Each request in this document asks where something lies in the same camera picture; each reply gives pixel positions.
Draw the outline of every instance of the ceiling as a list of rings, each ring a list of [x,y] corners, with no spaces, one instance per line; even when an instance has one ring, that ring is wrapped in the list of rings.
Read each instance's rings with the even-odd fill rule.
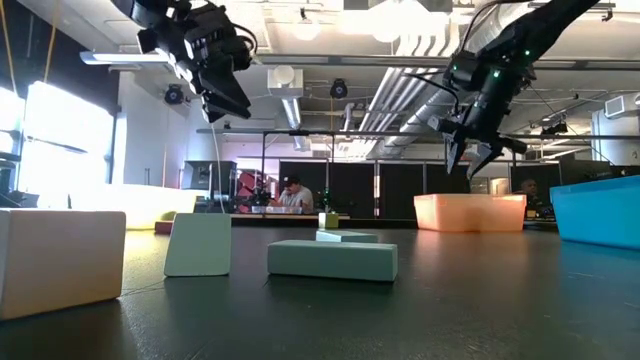
[[[89,49],[99,52],[137,51],[136,33],[139,27],[122,15],[110,0],[60,0],[56,13],[56,1],[19,0],[43,19],[56,22],[59,28]],[[633,1],[614,1],[632,6]],[[264,0],[216,1],[225,4],[233,21],[253,30],[258,36],[260,52],[283,54],[343,54],[343,55],[390,55],[397,50],[398,42],[383,43],[371,35],[345,34],[349,23],[343,11],[343,0]],[[309,17],[320,25],[320,33],[311,41],[299,40],[299,8],[304,6]],[[573,23],[556,45],[546,54],[551,58],[607,58],[640,60],[640,15],[633,12],[614,13],[609,22],[600,21],[600,14],[587,14]],[[386,19],[377,25],[393,23]],[[332,118],[319,115],[322,112],[344,109],[348,102],[367,104],[376,92],[386,69],[361,67],[304,67],[305,97],[300,105],[303,124],[309,127],[331,127]],[[175,82],[173,74],[163,67],[145,69],[154,78],[158,87]],[[540,72],[534,87],[540,96],[549,99],[553,111],[582,104],[580,99],[596,97],[604,101],[619,90],[640,91],[640,73],[629,72]],[[255,118],[270,119],[280,116],[280,101],[268,96],[266,68],[254,67],[237,73],[241,85],[252,99]],[[346,100],[331,101],[329,88],[336,78],[343,78],[349,86]],[[578,94],[579,100],[564,100]],[[534,91],[524,91],[513,105],[512,114],[505,119],[501,130],[507,133],[531,131],[531,124],[540,125],[552,110],[544,104]],[[590,119],[589,111],[602,107],[601,103],[589,101],[589,106],[571,113],[575,126]],[[406,119],[399,116],[390,129],[398,128]],[[333,117],[334,127],[339,119]]]

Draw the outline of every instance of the beige block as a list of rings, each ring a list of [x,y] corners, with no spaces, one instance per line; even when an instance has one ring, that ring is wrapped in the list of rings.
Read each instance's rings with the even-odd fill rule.
[[[120,296],[123,212],[0,209],[0,319]]]

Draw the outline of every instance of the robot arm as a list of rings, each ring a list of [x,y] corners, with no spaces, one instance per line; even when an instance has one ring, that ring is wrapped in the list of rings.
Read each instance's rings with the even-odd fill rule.
[[[492,1],[484,8],[526,0]],[[452,114],[451,119],[432,119],[447,141],[449,173],[460,161],[467,140],[476,140],[478,157],[469,167],[473,177],[502,155],[503,148],[525,153],[527,145],[500,136],[498,128],[510,113],[513,97],[535,80],[533,63],[558,40],[563,31],[599,0],[550,0],[540,8],[515,20],[477,53],[463,49],[453,55],[444,75],[444,85],[476,93],[471,106]]]
[[[224,6],[209,3],[191,9],[189,0],[111,0],[144,29],[138,33],[142,53],[165,54],[176,76],[202,96],[210,123],[224,115],[249,118],[251,103],[233,76],[251,65],[255,36],[238,35]]]

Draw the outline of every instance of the black floor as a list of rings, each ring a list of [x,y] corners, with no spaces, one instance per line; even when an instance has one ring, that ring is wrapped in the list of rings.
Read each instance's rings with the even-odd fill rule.
[[[375,231],[393,285],[269,277],[234,229],[229,277],[164,279],[166,237],[127,240],[118,301],[0,323],[0,359],[639,359],[640,252],[555,234]]]

